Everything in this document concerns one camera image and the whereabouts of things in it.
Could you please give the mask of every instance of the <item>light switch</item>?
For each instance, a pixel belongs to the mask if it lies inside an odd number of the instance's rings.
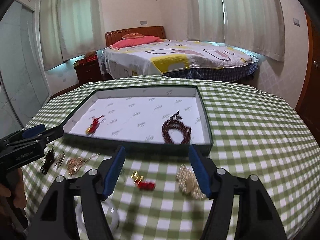
[[[299,20],[296,19],[296,18],[293,18],[293,24],[300,27],[300,22],[299,22]]]

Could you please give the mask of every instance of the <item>jewelry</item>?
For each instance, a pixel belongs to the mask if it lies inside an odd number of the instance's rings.
[[[172,141],[169,130],[178,130],[183,134],[183,140],[180,144],[188,144],[191,140],[191,127],[185,126],[182,120],[182,117],[179,115],[178,111],[176,114],[170,117],[167,121],[164,122],[162,126],[162,137],[165,143],[174,144]]]
[[[70,158],[67,161],[67,171],[69,172],[69,175],[73,176],[77,174],[80,168],[95,156],[99,156],[99,154],[93,155],[88,159],[84,159],[82,157]]]
[[[43,175],[46,175],[53,163],[54,163],[54,150],[52,147],[51,150],[45,156],[44,164],[40,168],[41,173]]]
[[[195,174],[186,165],[181,165],[176,179],[183,193],[190,194],[195,199],[206,198],[200,190]]]
[[[88,128],[87,130],[85,130],[85,133],[86,133],[87,135],[95,133],[95,131],[96,131],[96,129],[98,128],[99,124],[102,123],[102,121],[99,122],[99,119],[101,119],[102,117],[104,117],[104,115],[102,115],[102,116],[100,116],[100,117],[98,117],[98,118],[92,117],[92,119],[93,119],[92,124],[89,126],[89,128]]]
[[[64,151],[58,155],[56,163],[54,165],[56,167],[56,169],[60,168],[60,166],[64,160],[64,157],[65,157]]]
[[[139,189],[143,189],[143,190],[154,190],[156,187],[155,183],[152,182],[142,182],[144,180],[143,176],[140,176],[138,174],[138,171],[135,171],[132,175],[131,175],[131,179],[134,180],[134,183],[137,185],[137,187]]]

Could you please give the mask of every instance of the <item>table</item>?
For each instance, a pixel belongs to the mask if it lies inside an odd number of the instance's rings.
[[[163,76],[136,76],[113,81],[88,83],[49,101],[28,123],[51,128],[95,89],[141,85],[196,85],[206,107],[214,145],[210,152],[217,167],[247,178],[257,174],[280,214],[288,238],[292,238],[311,217],[320,198],[319,146],[297,113],[281,98],[251,86]],[[54,143],[56,156],[90,157],[101,153],[82,167],[77,176],[108,158],[98,145],[91,150],[71,147],[62,138]],[[115,239],[199,239],[212,205],[210,200],[184,196],[175,182],[186,158],[148,155],[127,158],[110,199],[118,208],[120,227]],[[41,160],[23,168],[28,217],[36,212],[42,198],[60,174],[69,178],[66,160],[60,170],[40,173]],[[130,175],[139,170],[156,183],[153,192],[141,192]],[[233,239],[239,199],[235,197],[228,239]],[[80,238],[87,240],[81,232]]]

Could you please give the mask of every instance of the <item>red pillow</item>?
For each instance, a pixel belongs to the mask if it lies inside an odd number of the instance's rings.
[[[159,37],[155,36],[145,36],[139,39],[129,39],[129,40],[121,40],[111,45],[111,49],[122,49],[126,47],[133,47],[142,44],[149,44],[153,42],[163,42]]]
[[[126,34],[125,36],[122,37],[123,40],[129,40],[129,39],[139,39],[139,38],[143,38],[144,35],[140,34],[140,33],[130,33],[130,34]]]

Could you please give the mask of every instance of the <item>beaded bracelet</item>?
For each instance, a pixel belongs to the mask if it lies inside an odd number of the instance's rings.
[[[174,144],[172,141],[169,130],[178,130],[183,134],[183,140],[180,144],[188,144],[191,140],[191,127],[185,126],[183,122],[179,121],[182,120],[182,117],[179,115],[178,111],[176,114],[170,117],[167,121],[164,122],[162,126],[162,136],[165,143]]]

